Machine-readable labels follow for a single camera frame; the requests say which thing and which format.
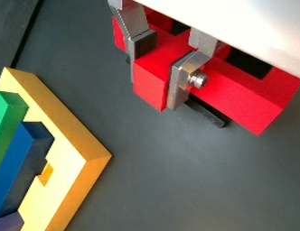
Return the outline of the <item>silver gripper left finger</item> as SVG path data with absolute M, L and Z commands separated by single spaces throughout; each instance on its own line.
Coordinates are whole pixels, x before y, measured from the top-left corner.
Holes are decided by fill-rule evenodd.
M 144 6 L 133 0 L 108 0 L 124 32 L 130 63 L 157 47 L 157 32 L 150 29 Z

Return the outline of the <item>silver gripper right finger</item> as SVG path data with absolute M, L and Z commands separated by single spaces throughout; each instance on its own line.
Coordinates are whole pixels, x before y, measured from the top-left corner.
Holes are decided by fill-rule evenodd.
M 208 74 L 201 67 L 213 57 L 218 40 L 192 28 L 189 45 L 197 51 L 188 52 L 172 65 L 169 76 L 168 108 L 176 110 L 189 99 L 189 87 L 201 88 L 206 84 Z

